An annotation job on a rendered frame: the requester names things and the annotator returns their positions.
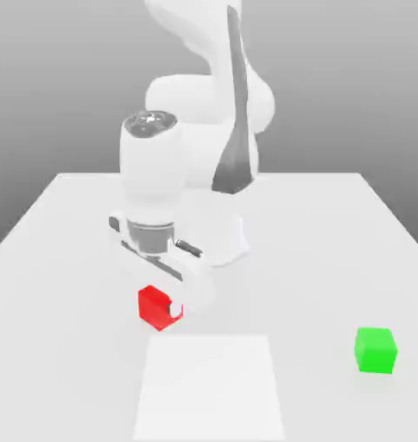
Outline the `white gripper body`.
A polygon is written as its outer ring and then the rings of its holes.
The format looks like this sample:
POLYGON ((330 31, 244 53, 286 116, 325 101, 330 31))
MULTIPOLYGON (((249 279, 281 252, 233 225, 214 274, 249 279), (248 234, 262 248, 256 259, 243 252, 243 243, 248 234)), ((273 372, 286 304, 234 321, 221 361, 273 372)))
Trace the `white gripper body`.
POLYGON ((142 256, 120 236, 114 236, 114 259, 128 272, 136 290, 153 286, 171 301, 213 301, 211 270, 203 256, 193 256, 171 239, 167 246, 158 256, 142 256))

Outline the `small red cube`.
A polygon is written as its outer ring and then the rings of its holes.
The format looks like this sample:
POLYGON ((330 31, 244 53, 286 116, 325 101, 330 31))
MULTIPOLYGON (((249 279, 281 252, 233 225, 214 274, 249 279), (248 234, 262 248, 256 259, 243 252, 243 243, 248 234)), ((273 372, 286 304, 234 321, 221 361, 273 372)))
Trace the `small red cube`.
POLYGON ((172 316, 172 301, 167 294, 154 286, 146 286, 138 291, 138 314, 147 324, 161 332, 183 316, 183 307, 176 316, 172 316))

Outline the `small green cube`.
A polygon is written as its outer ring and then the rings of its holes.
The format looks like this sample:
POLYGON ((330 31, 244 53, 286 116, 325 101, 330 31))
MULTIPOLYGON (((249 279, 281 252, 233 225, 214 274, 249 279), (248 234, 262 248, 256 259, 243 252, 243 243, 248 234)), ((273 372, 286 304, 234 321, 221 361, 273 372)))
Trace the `small green cube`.
POLYGON ((354 355, 360 372, 391 375, 398 349, 388 328, 359 327, 354 355))

